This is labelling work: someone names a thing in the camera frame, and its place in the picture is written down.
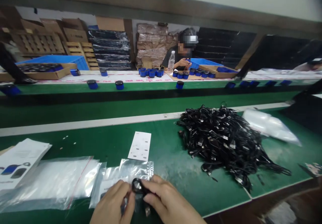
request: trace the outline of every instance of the pile of black cables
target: pile of black cables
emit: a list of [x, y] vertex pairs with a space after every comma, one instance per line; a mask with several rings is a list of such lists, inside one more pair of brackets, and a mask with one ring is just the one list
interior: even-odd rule
[[248, 175], [255, 174], [259, 166], [291, 175], [291, 171], [270, 160], [262, 147], [260, 132], [251, 129], [233, 109], [223, 105], [219, 109], [204, 105], [186, 109], [177, 124], [186, 128], [179, 135], [189, 155], [203, 159], [202, 170], [208, 175], [224, 168], [248, 192], [252, 189]]

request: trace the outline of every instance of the wooden pallet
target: wooden pallet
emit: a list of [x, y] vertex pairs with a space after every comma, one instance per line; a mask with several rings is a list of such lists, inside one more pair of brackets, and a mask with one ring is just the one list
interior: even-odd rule
[[99, 70], [91, 43], [66, 42], [64, 44], [68, 55], [82, 55], [91, 70]]
[[37, 33], [30, 29], [2, 29], [5, 33], [11, 35], [22, 55], [43, 56], [48, 54], [65, 54], [65, 49], [56, 33]]

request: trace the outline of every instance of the white card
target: white card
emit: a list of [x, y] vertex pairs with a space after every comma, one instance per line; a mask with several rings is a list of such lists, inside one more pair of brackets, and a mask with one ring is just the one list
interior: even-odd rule
[[148, 161], [151, 133], [135, 132], [128, 159]]

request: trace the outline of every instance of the instruction manual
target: instruction manual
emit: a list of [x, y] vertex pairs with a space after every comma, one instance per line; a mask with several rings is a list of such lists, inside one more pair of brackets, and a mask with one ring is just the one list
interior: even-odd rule
[[128, 159], [148, 161], [151, 133], [135, 132]]
[[27, 138], [0, 155], [0, 191], [14, 189], [51, 146]]

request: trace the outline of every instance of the green table surface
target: green table surface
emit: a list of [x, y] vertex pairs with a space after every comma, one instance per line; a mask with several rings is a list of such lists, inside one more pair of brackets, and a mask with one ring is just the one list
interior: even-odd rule
[[322, 165], [321, 136], [283, 116], [276, 109], [267, 109], [264, 112], [280, 119], [298, 137], [302, 147], [274, 138], [263, 140], [262, 145], [271, 160], [292, 171], [292, 176], [274, 174], [269, 170], [260, 169], [257, 173], [265, 185], [263, 186], [260, 183], [256, 174], [250, 175], [249, 179], [253, 184], [252, 198], [258, 198], [281, 188], [311, 179], [298, 164], [305, 166], [305, 163], [318, 163]]
[[[57, 93], [57, 91], [59, 91], [57, 87], [51, 89], [52, 93]], [[219, 107], [222, 101], [225, 101], [228, 107], [276, 103], [287, 101], [296, 94], [298, 92], [293, 91], [25, 107], [1, 105], [0, 119], [5, 119], [5, 121], [0, 122], [0, 128], [179, 112], [186, 108], [198, 108], [202, 104], [207, 107]], [[256, 175], [250, 176], [253, 184], [252, 198], [309, 179], [310, 177], [298, 167], [297, 163], [322, 164], [321, 141], [317, 135], [280, 115], [277, 109], [265, 111], [280, 118], [299, 137], [303, 147], [272, 138], [264, 139], [263, 146], [270, 158], [275, 163], [290, 169], [293, 175], [284, 176], [260, 169], [259, 173], [265, 185], [261, 185]], [[53, 144], [44, 159], [93, 155], [94, 158], [107, 162], [111, 167], [119, 165], [122, 158], [127, 158], [135, 131], [149, 132], [152, 133], [149, 160], [154, 161], [155, 173], [171, 181], [202, 216], [250, 201], [245, 190], [223, 169], [212, 173], [218, 183], [201, 171], [200, 160], [191, 159], [183, 149], [177, 133], [181, 128], [174, 123], [175, 120], [163, 120], [1, 137], [0, 150], [28, 137]], [[4, 220], [4, 223], [89, 223], [93, 210], [89, 210], [88, 206], [89, 199], [83, 199], [76, 201], [70, 210], [3, 213], [0, 214], [0, 219]], [[133, 223], [146, 221], [148, 219], [141, 214], [135, 214], [133, 217]]]
[[[175, 121], [2, 137], [1, 149], [31, 138], [53, 145], [43, 159], [93, 155], [101, 162], [107, 161], [107, 166], [112, 167], [118, 166], [122, 158], [127, 158], [135, 131], [148, 132], [152, 133], [149, 160], [154, 161], [154, 173], [171, 181], [202, 216], [250, 201], [244, 189], [223, 169], [213, 173], [218, 183], [202, 172], [200, 159], [192, 159], [183, 149], [178, 136], [181, 127], [175, 125]], [[0, 219], [4, 223], [40, 223], [50, 217], [46, 223], [89, 223], [93, 210], [88, 209], [88, 204], [89, 200], [78, 201], [68, 211], [39, 210], [20, 212], [18, 215], [3, 213]], [[137, 214], [134, 220], [144, 222], [146, 218]]]
[[199, 108], [202, 104], [218, 108], [223, 101], [228, 107], [285, 102], [298, 93], [289, 91], [56, 105], [0, 105], [0, 119], [5, 119], [0, 121], [0, 128], [181, 112], [186, 108]]
[[[184, 89], [210, 89], [223, 88], [228, 81], [187, 81], [184, 83]], [[275, 80], [278, 85], [282, 80]], [[317, 80], [292, 80], [291, 85], [309, 85]], [[257, 87], [265, 85], [268, 80], [259, 80]], [[87, 84], [35, 84], [35, 85], [18, 85], [22, 95], [35, 94], [59, 94], [59, 93], [86, 93], [86, 92], [116, 92], [118, 91], [114, 83], [99, 83], [96, 90], [91, 90]], [[122, 91], [149, 91], [149, 90], [173, 90], [176, 81], [172, 82], [142, 82], [127, 83], [124, 82]]]

